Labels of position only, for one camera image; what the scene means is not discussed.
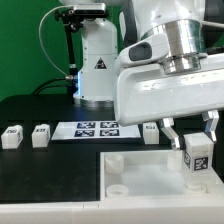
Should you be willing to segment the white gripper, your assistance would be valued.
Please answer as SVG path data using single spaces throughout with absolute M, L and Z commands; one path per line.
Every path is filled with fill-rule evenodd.
M 217 110 L 224 109 L 224 69 L 162 75 L 158 64 L 128 68 L 118 76 L 115 118 L 122 126 L 159 121 L 173 150 L 180 149 L 174 119 L 202 113 L 205 133 L 217 142 Z

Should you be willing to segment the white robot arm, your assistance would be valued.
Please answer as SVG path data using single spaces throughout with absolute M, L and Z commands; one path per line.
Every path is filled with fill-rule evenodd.
M 210 55 L 208 26 L 224 27 L 223 0 L 60 0 L 82 19 L 84 64 L 73 98 L 112 104 L 122 126 L 203 115 L 212 135 L 224 109 L 224 53 Z

